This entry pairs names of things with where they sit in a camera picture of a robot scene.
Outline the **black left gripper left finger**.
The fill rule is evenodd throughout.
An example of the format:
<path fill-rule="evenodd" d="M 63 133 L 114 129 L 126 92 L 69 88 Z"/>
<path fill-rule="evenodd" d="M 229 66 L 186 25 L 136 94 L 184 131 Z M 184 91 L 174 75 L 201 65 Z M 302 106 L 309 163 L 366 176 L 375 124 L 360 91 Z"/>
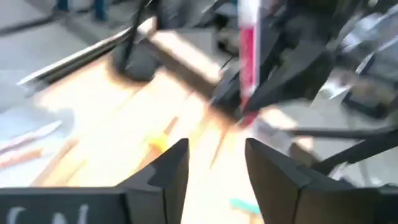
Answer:
<path fill-rule="evenodd" d="M 0 189 L 0 224 L 180 224 L 188 162 L 183 138 L 114 187 Z"/>

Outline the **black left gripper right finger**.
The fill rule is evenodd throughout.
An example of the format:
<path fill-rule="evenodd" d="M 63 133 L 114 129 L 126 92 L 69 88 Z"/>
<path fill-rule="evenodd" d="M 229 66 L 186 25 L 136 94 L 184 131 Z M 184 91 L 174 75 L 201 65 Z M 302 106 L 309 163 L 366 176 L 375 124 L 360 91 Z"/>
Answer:
<path fill-rule="evenodd" d="M 248 138 L 249 179 L 265 224 L 398 224 L 398 187 L 358 188 Z"/>

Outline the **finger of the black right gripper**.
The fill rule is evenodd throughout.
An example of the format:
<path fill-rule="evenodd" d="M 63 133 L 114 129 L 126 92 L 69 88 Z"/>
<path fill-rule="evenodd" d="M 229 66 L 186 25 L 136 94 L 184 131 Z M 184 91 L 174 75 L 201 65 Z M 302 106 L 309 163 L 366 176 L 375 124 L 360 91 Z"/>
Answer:
<path fill-rule="evenodd" d="M 324 45 L 300 43 L 282 66 L 259 85 L 244 106 L 244 114 L 281 101 L 314 99 L 334 65 L 334 55 Z"/>
<path fill-rule="evenodd" d="M 232 60 L 226 63 L 221 68 L 221 80 L 217 83 L 211 96 L 211 105 L 228 116 L 241 116 L 239 70 L 238 61 Z"/>

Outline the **blue highlighter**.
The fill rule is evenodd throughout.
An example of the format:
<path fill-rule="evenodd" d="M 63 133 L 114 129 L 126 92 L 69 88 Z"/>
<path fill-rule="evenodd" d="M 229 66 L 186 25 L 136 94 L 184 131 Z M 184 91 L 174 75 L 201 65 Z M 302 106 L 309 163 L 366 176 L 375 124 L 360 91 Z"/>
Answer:
<path fill-rule="evenodd" d="M 229 204 L 234 207 L 234 208 L 238 208 L 240 210 L 243 210 L 245 212 L 249 212 L 249 213 L 253 213 L 256 215 L 260 215 L 261 211 L 259 209 L 259 206 L 255 203 L 250 203 L 247 202 L 245 200 L 241 200 L 238 198 L 231 198 L 229 200 Z"/>

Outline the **red white marker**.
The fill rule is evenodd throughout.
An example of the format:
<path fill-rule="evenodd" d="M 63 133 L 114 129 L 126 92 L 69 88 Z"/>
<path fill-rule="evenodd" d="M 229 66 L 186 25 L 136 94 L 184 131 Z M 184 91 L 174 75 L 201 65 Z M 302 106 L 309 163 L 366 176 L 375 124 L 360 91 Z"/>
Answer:
<path fill-rule="evenodd" d="M 241 109 L 248 106 L 249 99 L 259 84 L 259 9 L 260 0 L 238 0 L 239 28 L 239 73 Z"/>

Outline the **yellow highlighter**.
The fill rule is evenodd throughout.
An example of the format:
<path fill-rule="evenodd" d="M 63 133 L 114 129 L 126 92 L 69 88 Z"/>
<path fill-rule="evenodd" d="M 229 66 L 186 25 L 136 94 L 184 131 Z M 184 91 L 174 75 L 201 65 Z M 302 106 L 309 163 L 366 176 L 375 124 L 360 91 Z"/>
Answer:
<path fill-rule="evenodd" d="M 150 133 L 146 137 L 146 142 L 149 146 L 155 147 L 161 153 L 167 151 L 169 148 L 168 136 L 164 133 Z"/>

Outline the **black white marker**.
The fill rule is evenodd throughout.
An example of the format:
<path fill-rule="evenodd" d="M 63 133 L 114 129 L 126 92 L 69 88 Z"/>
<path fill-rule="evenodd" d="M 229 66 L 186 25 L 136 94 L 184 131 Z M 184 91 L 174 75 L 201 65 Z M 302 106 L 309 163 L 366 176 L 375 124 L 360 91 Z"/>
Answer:
<path fill-rule="evenodd" d="M 0 153 L 4 153 L 12 150 L 13 148 L 26 144 L 31 141 L 43 138 L 54 132 L 57 128 L 62 125 L 62 121 L 54 121 L 50 124 L 46 124 L 39 129 L 29 131 L 27 133 L 12 137 L 6 141 L 0 142 Z"/>

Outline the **orange white marker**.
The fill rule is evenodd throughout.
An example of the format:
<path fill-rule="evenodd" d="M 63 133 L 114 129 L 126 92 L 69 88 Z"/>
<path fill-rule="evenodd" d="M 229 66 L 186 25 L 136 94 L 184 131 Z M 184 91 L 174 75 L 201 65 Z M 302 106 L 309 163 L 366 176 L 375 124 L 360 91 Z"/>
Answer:
<path fill-rule="evenodd" d="M 5 169 L 33 159 L 41 158 L 43 153 L 43 148 L 6 152 L 0 155 L 0 169 Z"/>

